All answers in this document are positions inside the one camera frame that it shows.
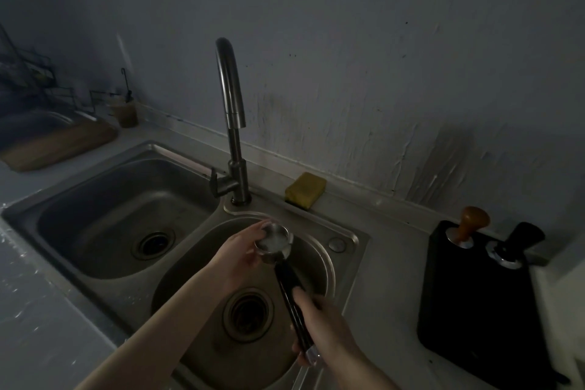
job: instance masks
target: metal faucet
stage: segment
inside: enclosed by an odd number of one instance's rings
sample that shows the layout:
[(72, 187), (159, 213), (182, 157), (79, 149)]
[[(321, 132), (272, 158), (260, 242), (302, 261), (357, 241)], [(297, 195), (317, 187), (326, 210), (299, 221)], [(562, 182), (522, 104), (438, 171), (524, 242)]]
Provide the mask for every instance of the metal faucet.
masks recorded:
[(240, 148), (239, 128), (245, 128), (244, 103), (240, 91), (240, 79), (236, 56), (232, 45), (225, 37), (215, 41), (216, 56), (218, 60), (219, 81), (223, 91), (223, 107), (225, 109), (225, 122), (228, 126), (229, 153), (231, 159), (228, 162), (229, 176), (218, 179), (215, 168), (211, 169), (209, 186), (214, 197), (233, 192), (232, 203), (234, 205), (246, 205), (252, 200), (248, 188), (248, 174), (246, 161), (242, 158)]

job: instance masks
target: drain hole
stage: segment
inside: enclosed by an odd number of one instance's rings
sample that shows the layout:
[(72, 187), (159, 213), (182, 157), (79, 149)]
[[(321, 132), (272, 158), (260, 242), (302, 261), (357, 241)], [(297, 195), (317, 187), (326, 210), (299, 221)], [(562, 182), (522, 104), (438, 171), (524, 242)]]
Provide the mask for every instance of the drain hole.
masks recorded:
[(155, 259), (168, 252), (175, 241), (174, 231), (156, 231), (143, 237), (132, 246), (132, 255), (141, 261)]
[(162, 253), (169, 244), (170, 241), (165, 233), (152, 233), (142, 239), (139, 250), (145, 256), (153, 256)]
[(264, 291), (237, 291), (223, 309), (223, 327), (238, 342), (252, 342), (264, 336), (274, 318), (274, 305)]

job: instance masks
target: countertop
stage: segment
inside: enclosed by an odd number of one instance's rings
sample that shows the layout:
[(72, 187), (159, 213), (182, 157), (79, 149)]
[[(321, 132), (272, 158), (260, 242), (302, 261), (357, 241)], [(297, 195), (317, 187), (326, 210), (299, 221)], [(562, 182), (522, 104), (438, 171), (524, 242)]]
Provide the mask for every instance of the countertop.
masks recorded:
[[(114, 142), (38, 172), (0, 166), (0, 204), (55, 185), (93, 165), (154, 140), (198, 160), (227, 167), (222, 150), (150, 123), (123, 129)], [(250, 182), (277, 194), (292, 180), (248, 164)], [(428, 234), (325, 192), (313, 209), (371, 236), (345, 309), (366, 355), (403, 390), (492, 389), (420, 345), (416, 335)], [(74, 388), (115, 348), (44, 276), (33, 253), (0, 235), (0, 388)], [(331, 378), (319, 388), (335, 388)]]

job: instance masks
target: person's left arm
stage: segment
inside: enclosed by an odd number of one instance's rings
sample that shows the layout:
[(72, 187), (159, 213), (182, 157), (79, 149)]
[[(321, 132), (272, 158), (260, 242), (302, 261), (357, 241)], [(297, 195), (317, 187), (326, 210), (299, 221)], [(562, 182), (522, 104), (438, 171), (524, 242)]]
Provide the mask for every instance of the person's left arm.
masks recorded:
[(260, 259), (254, 242), (266, 236), (256, 223), (225, 241), (145, 324), (76, 390), (159, 390), (220, 301)]

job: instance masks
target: drain ring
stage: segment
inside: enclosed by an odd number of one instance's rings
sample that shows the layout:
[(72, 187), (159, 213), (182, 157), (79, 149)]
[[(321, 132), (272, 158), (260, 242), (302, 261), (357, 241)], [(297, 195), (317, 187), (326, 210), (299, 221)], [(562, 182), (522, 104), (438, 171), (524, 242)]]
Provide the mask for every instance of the drain ring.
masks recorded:
[(132, 255), (140, 261), (149, 261), (161, 257), (175, 243), (175, 232), (163, 229), (147, 234), (132, 245)]
[(247, 343), (260, 339), (274, 319), (274, 304), (259, 288), (238, 290), (223, 308), (223, 328), (234, 341)]

